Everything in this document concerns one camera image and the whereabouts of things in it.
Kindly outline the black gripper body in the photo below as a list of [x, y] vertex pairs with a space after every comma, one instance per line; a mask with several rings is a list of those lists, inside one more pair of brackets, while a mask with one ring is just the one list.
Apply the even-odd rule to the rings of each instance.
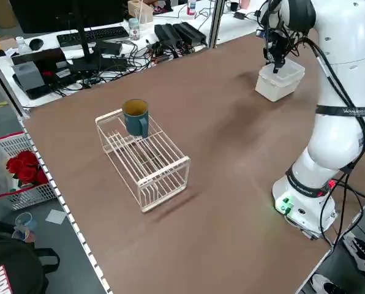
[[265, 59], [266, 63], [284, 63], [288, 39], [280, 31], [265, 32]]

